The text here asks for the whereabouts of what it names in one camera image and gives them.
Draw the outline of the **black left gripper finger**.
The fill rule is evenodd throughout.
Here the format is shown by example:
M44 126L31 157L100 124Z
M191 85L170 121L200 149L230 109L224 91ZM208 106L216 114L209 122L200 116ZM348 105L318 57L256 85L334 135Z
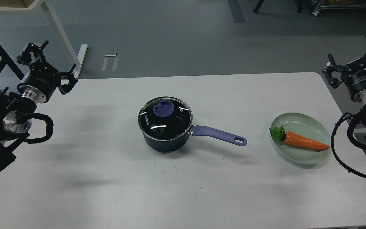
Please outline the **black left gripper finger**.
M48 45L49 41L45 41L41 46L33 43L28 43L21 54L17 56L17 63L28 67L35 64L47 64L46 58L43 54L43 49Z
M57 77L59 79L58 89L62 95L69 93L78 82L78 79L73 73L76 66L76 64L73 64L73 66L70 68L70 71L57 73Z

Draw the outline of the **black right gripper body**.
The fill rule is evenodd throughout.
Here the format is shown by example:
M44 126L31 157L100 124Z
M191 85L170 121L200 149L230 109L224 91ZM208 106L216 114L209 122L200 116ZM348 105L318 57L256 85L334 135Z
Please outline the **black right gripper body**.
M346 65L349 71L345 80L350 99L354 102L366 103L362 97L366 94L366 64L362 60L356 60Z

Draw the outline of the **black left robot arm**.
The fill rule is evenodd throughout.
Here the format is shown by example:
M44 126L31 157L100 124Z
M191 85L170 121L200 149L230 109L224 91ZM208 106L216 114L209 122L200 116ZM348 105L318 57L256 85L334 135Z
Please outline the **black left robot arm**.
M60 72L49 64L43 54L48 45L29 43L17 57L17 63L29 67L28 73L17 86L18 93L6 87L0 90L0 172L15 161L13 151L22 143L46 142L53 135L53 120L46 114L36 113L37 104L47 103L55 90L69 93L78 82L70 71Z

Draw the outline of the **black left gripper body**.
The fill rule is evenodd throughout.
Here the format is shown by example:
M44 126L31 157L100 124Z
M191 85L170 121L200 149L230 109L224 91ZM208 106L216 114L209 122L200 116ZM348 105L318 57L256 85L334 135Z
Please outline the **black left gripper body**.
M58 70L49 63L37 61L30 66L29 72L18 84L17 89L21 95L27 91L37 94L36 103L47 103L59 86Z

